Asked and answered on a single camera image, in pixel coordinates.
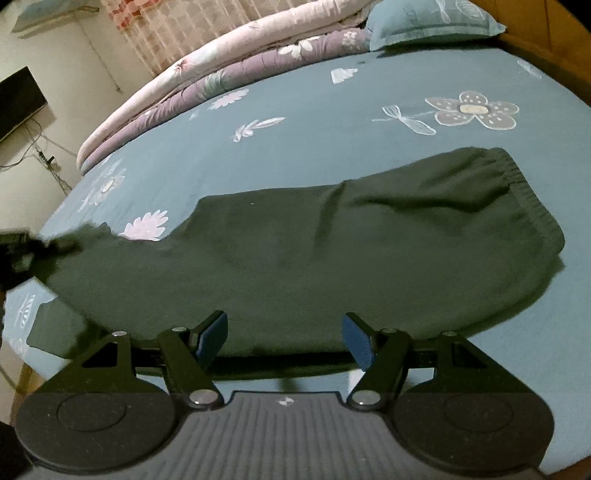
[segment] blue gripper pad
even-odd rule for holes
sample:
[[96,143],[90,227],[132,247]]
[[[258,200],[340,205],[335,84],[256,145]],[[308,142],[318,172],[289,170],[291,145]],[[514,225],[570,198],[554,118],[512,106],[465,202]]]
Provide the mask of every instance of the blue gripper pad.
[[206,369],[228,338],[228,316],[222,313],[199,336],[195,356],[201,368]]
[[367,371],[375,360],[375,353],[371,347],[369,336],[348,316],[343,317],[343,341],[357,366]]

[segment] purple quilt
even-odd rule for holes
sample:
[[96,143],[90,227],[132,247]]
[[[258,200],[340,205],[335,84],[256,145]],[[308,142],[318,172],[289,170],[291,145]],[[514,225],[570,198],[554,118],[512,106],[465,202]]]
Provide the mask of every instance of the purple quilt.
[[[359,28],[350,28],[300,40],[297,44],[268,50],[228,65],[169,96],[134,118],[88,156],[82,165],[82,174],[87,173],[101,160],[134,138],[214,97],[305,65],[368,51],[369,39],[364,31]],[[333,75],[333,81],[335,83],[342,81],[338,73]],[[237,99],[233,95],[240,98],[241,93],[234,92],[226,95],[210,108],[221,106],[218,102],[233,103]]]

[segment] blue bed sheet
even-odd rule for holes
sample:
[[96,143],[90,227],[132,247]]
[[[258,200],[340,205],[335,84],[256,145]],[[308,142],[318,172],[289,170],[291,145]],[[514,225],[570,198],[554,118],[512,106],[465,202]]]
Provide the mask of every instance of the blue bed sheet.
[[[591,108],[495,48],[360,54],[247,90],[181,114],[103,160],[41,234],[106,222],[157,241],[207,195],[334,184],[459,147],[502,147],[558,220],[566,246],[535,303],[465,333],[550,405],[556,432],[544,471],[591,455]],[[10,292],[5,317],[5,340],[45,377],[65,360],[26,338],[39,305],[53,297],[30,281]],[[295,388],[346,394],[357,377],[303,379]],[[249,388],[223,389],[234,387]]]

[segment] metal screw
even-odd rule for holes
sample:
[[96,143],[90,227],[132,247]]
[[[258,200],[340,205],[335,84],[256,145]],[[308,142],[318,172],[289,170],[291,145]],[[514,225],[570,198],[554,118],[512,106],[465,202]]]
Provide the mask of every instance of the metal screw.
[[357,390],[351,397],[353,403],[360,406],[372,406],[380,402],[382,397],[373,390]]
[[194,406],[207,407],[217,402],[219,395],[213,390],[195,390],[189,395],[189,400]]

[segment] blanket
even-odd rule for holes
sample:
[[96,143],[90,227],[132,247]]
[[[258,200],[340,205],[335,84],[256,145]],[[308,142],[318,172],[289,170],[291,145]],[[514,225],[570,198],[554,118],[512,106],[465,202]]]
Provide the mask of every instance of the blanket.
[[103,140],[178,87],[187,86],[265,46],[304,32],[321,31],[371,3],[371,0],[316,0],[249,22],[198,48],[148,82],[99,125],[80,147],[78,168]]
[[[310,37],[290,46],[267,50],[228,65],[193,82],[131,120],[90,153],[80,166],[80,171],[83,175],[86,174],[134,138],[214,97],[305,65],[367,51],[369,39],[364,31],[360,28],[349,28]],[[247,92],[247,89],[233,92],[214,103],[210,109],[232,103]]]

